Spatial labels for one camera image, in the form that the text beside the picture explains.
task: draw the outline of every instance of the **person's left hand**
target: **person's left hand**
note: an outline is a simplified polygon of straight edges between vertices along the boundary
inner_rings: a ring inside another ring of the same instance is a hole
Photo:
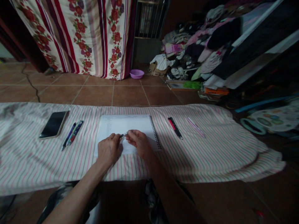
[[[120,141],[120,134],[114,133],[100,141],[97,145],[98,158],[96,163],[100,166],[104,165],[107,169],[115,163],[122,153],[122,148],[119,147]]]

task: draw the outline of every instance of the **notebook spiral binding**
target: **notebook spiral binding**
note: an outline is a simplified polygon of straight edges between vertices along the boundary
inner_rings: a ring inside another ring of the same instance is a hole
[[[154,126],[154,124],[153,124],[153,120],[152,120],[152,116],[151,116],[151,115],[149,116],[149,120],[150,120],[150,123],[151,123],[151,125],[152,125],[152,129],[154,130],[155,140],[156,140],[156,142],[157,142],[158,149],[159,149],[159,150],[162,150],[162,145],[161,145],[161,143],[160,143],[160,141],[159,141],[159,138],[158,138],[158,136],[157,136],[157,132],[156,132],[155,126]]]

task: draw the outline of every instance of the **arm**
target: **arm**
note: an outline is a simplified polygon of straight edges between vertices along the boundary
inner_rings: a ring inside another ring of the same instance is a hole
[[[155,155],[146,135],[138,130],[131,130],[126,139],[137,148],[138,155],[144,159],[169,223],[205,223],[196,206]]]
[[[98,159],[73,190],[54,208],[43,222],[56,224],[78,223],[96,186],[121,154],[119,134],[111,134],[99,142]]]

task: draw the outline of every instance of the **hand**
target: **hand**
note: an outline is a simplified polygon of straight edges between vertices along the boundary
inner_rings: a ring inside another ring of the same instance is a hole
[[[142,159],[146,159],[147,155],[153,152],[146,134],[141,131],[129,130],[128,134],[126,134],[126,140],[137,148],[138,155]]]
[[[107,169],[115,163],[122,153],[122,148],[119,147],[120,141],[120,134],[114,133],[100,141],[97,145],[98,158],[96,163],[105,165]]]

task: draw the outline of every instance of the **floral curtain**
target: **floral curtain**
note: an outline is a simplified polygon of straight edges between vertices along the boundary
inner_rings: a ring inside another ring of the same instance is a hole
[[[113,80],[128,74],[136,5],[132,0],[12,2],[55,70]]]

